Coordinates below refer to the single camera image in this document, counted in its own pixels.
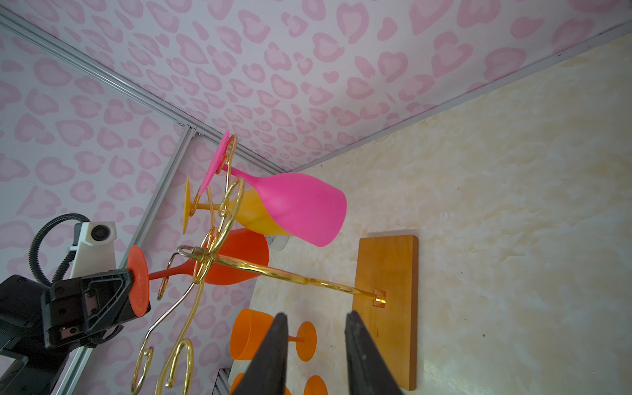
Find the wooden board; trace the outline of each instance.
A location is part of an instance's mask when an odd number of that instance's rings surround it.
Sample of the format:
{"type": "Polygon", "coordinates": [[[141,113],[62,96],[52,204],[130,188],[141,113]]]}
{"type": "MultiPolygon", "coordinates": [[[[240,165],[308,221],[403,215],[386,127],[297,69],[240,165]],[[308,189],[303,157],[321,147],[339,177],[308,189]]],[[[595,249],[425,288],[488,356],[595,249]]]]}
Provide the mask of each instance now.
{"type": "Polygon", "coordinates": [[[356,288],[385,291],[386,306],[353,297],[386,366],[400,387],[412,391],[417,373],[419,241],[413,235],[360,239],[356,288]]]}

